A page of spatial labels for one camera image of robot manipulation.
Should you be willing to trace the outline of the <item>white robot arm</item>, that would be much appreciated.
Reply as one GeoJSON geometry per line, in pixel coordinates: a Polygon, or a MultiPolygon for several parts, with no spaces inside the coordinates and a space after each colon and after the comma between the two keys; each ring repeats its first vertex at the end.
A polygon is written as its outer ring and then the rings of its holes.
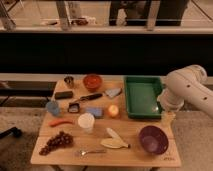
{"type": "Polygon", "coordinates": [[[158,101],[165,111],[179,111],[184,102],[191,103],[213,119],[213,91],[204,86],[207,72],[200,65],[190,65],[168,73],[165,89],[158,101]]]}

